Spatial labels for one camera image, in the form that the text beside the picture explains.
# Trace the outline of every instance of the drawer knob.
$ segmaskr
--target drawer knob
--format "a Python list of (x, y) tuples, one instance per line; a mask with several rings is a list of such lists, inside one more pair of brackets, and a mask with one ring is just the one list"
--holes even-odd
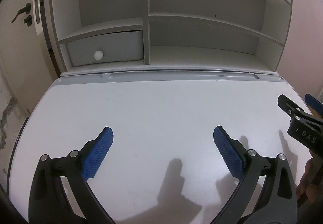
[(95, 51), (94, 58), (96, 60), (101, 60), (103, 58), (103, 52), (101, 50)]

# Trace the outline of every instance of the door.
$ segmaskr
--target door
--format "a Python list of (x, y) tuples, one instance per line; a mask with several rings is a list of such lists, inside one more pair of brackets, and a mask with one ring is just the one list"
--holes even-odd
[[(18, 15), (11, 23), (18, 10), (27, 3), (31, 4), (30, 12)], [(10, 89), (28, 113), (58, 77), (41, 18), (36, 19), (39, 6), (39, 0), (2, 0), (0, 3), (0, 66)], [(27, 18), (31, 19), (30, 26), (24, 23)]]

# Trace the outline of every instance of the silver bolt head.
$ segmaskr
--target silver bolt head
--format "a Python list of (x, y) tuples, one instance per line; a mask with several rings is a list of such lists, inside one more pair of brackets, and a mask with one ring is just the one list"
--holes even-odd
[(253, 149), (249, 149), (249, 150), (248, 150), (248, 154), (249, 154), (250, 156), (255, 156), (255, 155), (257, 155), (257, 152), (256, 152), (255, 150), (253, 150)]
[(76, 157), (79, 154), (79, 152), (77, 150), (73, 150), (71, 151), (71, 153), (69, 154), (71, 157)]
[(41, 160), (41, 161), (45, 161), (47, 158), (48, 158), (48, 156), (47, 156), (47, 155), (42, 155), (42, 156), (40, 157), (40, 160)]
[(279, 158), (280, 158), (281, 160), (285, 160), (285, 159), (286, 159), (286, 156), (285, 156), (284, 154), (279, 154), (278, 156), (279, 156)]

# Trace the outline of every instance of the hand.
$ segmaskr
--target hand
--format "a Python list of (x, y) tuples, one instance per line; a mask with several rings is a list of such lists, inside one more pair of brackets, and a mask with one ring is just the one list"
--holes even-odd
[(305, 172), (299, 182), (298, 187), (296, 188), (296, 196), (297, 199), (301, 197), (303, 193), (306, 193), (308, 200), (311, 204), (317, 199), (317, 197), (321, 194), (321, 190), (317, 187), (317, 185), (309, 183), (309, 175), (313, 170), (313, 158), (311, 158), (305, 165)]

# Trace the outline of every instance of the white cabinet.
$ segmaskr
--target white cabinet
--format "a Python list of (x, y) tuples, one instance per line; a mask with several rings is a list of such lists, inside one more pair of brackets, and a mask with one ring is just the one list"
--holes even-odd
[[(272, 74), (292, 0), (51, 0), (49, 6), (63, 76), (174, 68)], [(144, 59), (130, 54), (110, 62), (102, 51), (96, 60), (98, 49), (81, 42), (129, 31), (142, 32)]]

